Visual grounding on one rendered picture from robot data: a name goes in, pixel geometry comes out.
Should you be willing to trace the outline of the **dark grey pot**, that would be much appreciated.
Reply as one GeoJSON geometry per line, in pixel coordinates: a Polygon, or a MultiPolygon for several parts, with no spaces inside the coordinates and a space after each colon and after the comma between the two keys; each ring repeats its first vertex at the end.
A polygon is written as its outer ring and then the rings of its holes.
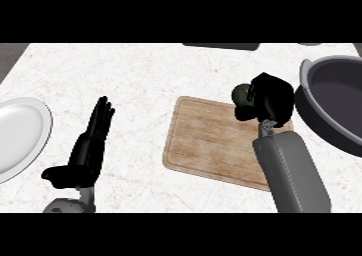
{"type": "Polygon", "coordinates": [[[296,107],[319,137],[362,158],[362,57],[301,62],[296,107]]]}

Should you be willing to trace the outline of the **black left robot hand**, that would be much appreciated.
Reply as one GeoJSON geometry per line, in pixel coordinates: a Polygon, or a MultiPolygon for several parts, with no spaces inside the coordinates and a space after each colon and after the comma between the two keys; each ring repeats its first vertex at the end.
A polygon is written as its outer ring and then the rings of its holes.
{"type": "Polygon", "coordinates": [[[68,164],[43,171],[42,178],[56,189],[89,188],[101,175],[105,155],[105,141],[115,109],[108,97],[99,98],[86,131],[78,136],[68,164]]]}

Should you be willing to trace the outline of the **white plate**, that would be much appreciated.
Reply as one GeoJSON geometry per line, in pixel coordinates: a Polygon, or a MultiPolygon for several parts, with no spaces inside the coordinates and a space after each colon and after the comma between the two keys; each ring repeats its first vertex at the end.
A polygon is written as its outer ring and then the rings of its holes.
{"type": "Polygon", "coordinates": [[[50,108],[36,98],[0,103],[0,184],[36,161],[53,127],[50,108]]]}

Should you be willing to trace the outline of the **wooden cutting board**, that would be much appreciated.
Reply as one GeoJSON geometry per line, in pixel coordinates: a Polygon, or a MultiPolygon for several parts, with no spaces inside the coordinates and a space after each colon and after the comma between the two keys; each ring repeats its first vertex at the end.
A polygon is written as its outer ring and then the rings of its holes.
{"type": "Polygon", "coordinates": [[[235,118],[235,105],[180,96],[163,153],[164,166],[183,173],[269,191],[253,141],[259,121],[235,118]]]}

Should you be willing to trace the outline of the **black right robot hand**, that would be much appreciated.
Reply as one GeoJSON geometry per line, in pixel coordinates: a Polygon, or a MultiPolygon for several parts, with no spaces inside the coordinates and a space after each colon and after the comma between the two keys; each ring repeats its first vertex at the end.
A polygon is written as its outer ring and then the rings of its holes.
{"type": "Polygon", "coordinates": [[[248,91],[250,105],[235,105],[235,117],[239,121],[257,119],[275,121],[281,128],[291,120],[294,111],[294,88],[281,78],[263,72],[253,80],[248,91]]]}

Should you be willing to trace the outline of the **dark green squash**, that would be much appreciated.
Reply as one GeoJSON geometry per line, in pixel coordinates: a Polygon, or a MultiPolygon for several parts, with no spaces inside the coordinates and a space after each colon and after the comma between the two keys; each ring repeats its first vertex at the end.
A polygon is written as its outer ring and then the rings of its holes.
{"type": "Polygon", "coordinates": [[[232,100],[238,107],[244,107],[251,104],[248,101],[248,91],[250,91],[250,85],[248,84],[239,84],[232,91],[232,100]]]}

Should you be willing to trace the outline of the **dark grey flat appliance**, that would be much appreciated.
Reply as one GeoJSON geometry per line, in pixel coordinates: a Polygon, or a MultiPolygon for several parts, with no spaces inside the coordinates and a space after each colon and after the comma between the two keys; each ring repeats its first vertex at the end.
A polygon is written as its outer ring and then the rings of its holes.
{"type": "Polygon", "coordinates": [[[183,43],[185,46],[256,51],[260,43],[183,43]]]}

